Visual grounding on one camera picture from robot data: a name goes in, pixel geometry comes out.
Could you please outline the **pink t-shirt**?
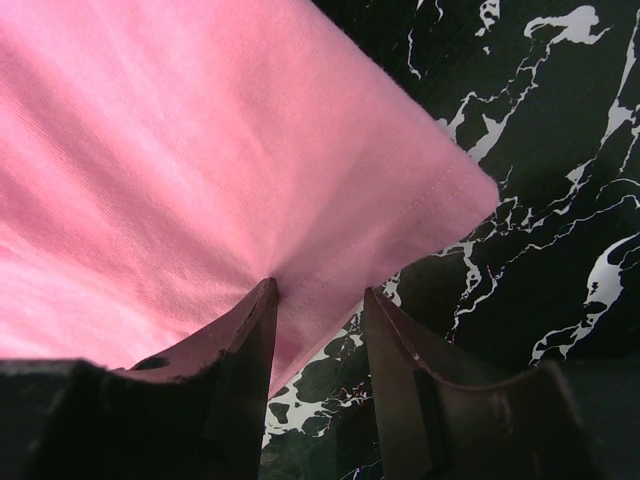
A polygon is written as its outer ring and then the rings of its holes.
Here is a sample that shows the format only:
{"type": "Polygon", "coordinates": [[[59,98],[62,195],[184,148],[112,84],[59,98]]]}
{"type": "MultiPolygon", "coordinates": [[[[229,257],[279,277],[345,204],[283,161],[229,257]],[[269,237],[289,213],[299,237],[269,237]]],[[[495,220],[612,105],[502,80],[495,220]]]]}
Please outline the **pink t-shirt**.
{"type": "Polygon", "coordinates": [[[1,5],[1,354],[128,367],[279,290],[271,390],[496,208],[308,1],[1,5]]]}

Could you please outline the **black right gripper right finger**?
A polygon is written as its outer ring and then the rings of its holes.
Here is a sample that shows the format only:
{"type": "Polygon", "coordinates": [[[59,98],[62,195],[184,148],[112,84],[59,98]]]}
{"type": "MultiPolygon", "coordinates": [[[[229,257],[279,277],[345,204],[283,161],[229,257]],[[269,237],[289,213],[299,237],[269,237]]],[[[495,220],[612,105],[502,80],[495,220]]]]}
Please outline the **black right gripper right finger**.
{"type": "Polygon", "coordinates": [[[638,477],[637,359],[544,361],[512,373],[374,289],[363,331],[386,478],[638,477]]]}

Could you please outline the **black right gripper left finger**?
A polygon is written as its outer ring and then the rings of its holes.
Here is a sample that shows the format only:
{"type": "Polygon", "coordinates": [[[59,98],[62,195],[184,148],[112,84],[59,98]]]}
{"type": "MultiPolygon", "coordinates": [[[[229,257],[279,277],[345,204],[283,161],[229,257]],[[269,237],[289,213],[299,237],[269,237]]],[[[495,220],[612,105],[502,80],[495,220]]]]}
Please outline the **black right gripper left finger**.
{"type": "Polygon", "coordinates": [[[5,479],[254,479],[278,289],[131,369],[81,359],[1,364],[5,479]]]}

